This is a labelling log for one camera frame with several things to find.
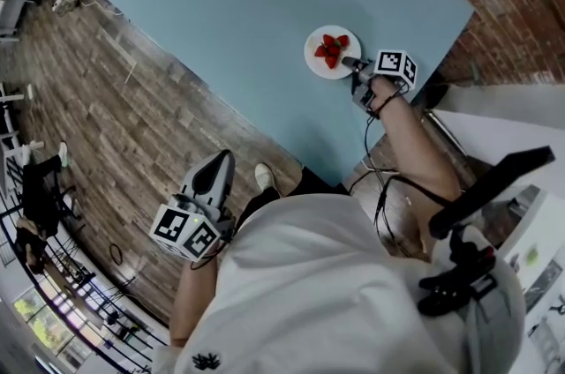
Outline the person's black shorts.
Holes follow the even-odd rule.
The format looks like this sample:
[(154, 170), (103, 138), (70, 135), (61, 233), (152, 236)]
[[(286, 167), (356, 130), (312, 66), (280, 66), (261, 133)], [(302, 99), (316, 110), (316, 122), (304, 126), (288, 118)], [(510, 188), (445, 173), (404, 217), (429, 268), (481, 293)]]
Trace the person's black shorts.
[[(309, 168), (302, 167), (302, 176), (298, 182), (297, 187), (291, 191), (287, 197), (291, 196), (301, 196), (308, 194), (338, 194), (347, 195), (345, 187), (342, 184), (337, 186), (330, 186), (317, 177)], [(282, 198), (282, 193), (277, 189), (267, 189), (266, 191), (260, 191), (260, 194), (255, 198), (252, 198), (244, 211), (238, 218), (236, 229), (239, 229), (244, 222), (256, 211), (261, 209), (263, 206)]]

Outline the white desk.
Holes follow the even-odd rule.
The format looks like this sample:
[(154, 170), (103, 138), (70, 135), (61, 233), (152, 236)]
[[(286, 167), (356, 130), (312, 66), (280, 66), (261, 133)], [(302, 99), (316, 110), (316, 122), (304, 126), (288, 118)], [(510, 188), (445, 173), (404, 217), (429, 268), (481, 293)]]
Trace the white desk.
[(492, 165), (550, 146), (555, 161), (523, 182), (565, 198), (565, 85), (452, 86), (433, 112), (468, 155)]

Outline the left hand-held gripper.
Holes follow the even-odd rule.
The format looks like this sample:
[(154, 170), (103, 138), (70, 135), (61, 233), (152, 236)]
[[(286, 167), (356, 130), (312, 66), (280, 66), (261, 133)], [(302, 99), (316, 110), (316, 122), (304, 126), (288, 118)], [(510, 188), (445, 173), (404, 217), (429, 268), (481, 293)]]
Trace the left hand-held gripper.
[[(181, 191), (161, 204), (149, 230), (151, 239), (191, 262), (217, 257), (233, 240), (234, 216), (222, 207), (233, 182), (233, 155), (222, 150), (198, 161), (185, 175)], [(205, 202), (187, 196), (201, 196)]]

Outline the person's white shirt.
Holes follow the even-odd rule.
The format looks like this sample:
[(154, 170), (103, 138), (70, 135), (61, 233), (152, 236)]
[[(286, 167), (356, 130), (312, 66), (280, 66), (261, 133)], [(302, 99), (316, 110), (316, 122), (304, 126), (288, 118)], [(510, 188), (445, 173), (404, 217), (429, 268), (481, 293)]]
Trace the person's white shirt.
[(479, 302), (432, 318), (418, 283), (454, 267), (396, 258), (356, 199), (277, 199), (244, 223), (215, 297), (182, 348), (154, 352), (153, 374), (508, 374), (524, 337), (514, 270)]

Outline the white round plate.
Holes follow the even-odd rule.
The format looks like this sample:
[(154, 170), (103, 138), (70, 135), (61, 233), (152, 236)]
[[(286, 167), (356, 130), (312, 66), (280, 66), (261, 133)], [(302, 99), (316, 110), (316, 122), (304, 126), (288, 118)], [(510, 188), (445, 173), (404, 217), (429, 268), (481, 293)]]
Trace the white round plate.
[[(346, 49), (343, 49), (340, 47), (340, 45), (335, 42), (336, 46), (339, 46), (341, 48), (341, 53), (338, 56), (338, 61), (336, 64), (336, 67), (334, 69), (329, 69), (328, 66), (325, 63), (325, 57), (316, 57), (314, 55), (315, 50), (321, 45), (323, 44), (324, 46), (326, 46), (323, 43), (323, 35), (324, 34), (328, 34), (334, 38), (340, 36), (340, 35), (344, 35), (347, 34), (349, 36), (350, 39), (350, 44)], [(354, 35), (351, 31), (341, 27), (341, 26), (332, 26), (332, 25), (328, 25), (328, 26), (321, 26), (317, 29), (315, 29), (306, 39), (305, 42), (305, 46), (304, 46), (304, 56), (305, 56), (305, 62), (307, 64), (307, 66), (310, 68), (310, 70), (324, 78), (324, 79), (332, 79), (332, 80), (338, 80), (338, 79), (344, 79), (348, 76), (351, 75), (351, 69), (342, 65), (342, 59), (345, 56), (351, 56), (354, 58), (359, 59), (361, 57), (361, 45), (360, 42), (358, 41), (358, 38), (356, 35)]]

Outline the person's left forearm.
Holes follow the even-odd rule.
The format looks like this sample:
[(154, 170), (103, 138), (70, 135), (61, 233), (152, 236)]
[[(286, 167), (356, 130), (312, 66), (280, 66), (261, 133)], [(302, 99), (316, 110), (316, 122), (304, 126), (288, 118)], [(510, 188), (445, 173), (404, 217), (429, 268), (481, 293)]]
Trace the person's left forearm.
[(215, 297), (217, 271), (216, 258), (195, 267), (191, 262), (183, 266), (169, 319), (171, 346), (182, 348), (191, 337)]

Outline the person's right forearm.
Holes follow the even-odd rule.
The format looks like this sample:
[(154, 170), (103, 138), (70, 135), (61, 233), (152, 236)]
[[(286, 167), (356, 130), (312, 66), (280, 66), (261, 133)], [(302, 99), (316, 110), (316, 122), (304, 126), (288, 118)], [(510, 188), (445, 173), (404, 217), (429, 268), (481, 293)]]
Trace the person's right forearm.
[(385, 128), (400, 173), (431, 193), (453, 201), (461, 194), (451, 164), (429, 138), (409, 102), (389, 80), (372, 82), (371, 103)]

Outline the black harness buckle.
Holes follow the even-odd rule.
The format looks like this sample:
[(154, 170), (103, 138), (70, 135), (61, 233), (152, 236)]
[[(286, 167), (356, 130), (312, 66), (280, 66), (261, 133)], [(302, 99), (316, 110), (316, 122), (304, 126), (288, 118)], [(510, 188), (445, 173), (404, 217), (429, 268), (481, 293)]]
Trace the black harness buckle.
[(471, 226), (455, 228), (449, 236), (449, 260), (455, 265), (446, 272), (424, 278), (418, 285), (429, 292), (418, 302), (418, 311), (428, 317), (437, 318), (457, 311), (471, 300), (479, 302), (497, 286), (491, 275), (496, 257), (489, 243), (480, 249), (472, 241), (464, 241), (464, 231)]

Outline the light blue table top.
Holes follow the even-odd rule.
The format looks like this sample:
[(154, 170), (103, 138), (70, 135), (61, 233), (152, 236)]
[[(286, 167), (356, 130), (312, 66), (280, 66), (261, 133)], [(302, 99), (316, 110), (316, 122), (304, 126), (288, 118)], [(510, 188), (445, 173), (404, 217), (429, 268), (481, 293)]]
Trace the light blue table top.
[(406, 51), (425, 84), (466, 27), (468, 0), (109, 0), (139, 30), (326, 183), (340, 183), (380, 139), (350, 82), (307, 66), (317, 28), (350, 30), (363, 54)]

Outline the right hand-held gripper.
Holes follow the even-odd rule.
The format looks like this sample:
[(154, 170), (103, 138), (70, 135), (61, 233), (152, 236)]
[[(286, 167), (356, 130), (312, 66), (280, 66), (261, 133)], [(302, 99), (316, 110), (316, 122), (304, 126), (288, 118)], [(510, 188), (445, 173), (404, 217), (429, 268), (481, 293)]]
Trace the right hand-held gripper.
[(418, 67), (403, 50), (382, 49), (372, 61), (345, 56), (342, 65), (351, 69), (353, 102), (366, 112), (371, 112), (371, 101), (375, 96), (372, 83), (376, 78), (391, 80), (400, 96), (416, 87)]

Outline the person's left white shoe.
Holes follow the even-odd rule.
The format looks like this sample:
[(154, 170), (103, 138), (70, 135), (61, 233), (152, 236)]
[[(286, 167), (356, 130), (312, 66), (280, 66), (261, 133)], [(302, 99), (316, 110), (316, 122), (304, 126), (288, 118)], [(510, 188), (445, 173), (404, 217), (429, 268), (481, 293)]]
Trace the person's left white shoe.
[(258, 163), (254, 170), (255, 180), (261, 191), (266, 191), (267, 189), (275, 189), (275, 175), (272, 169), (265, 163)]

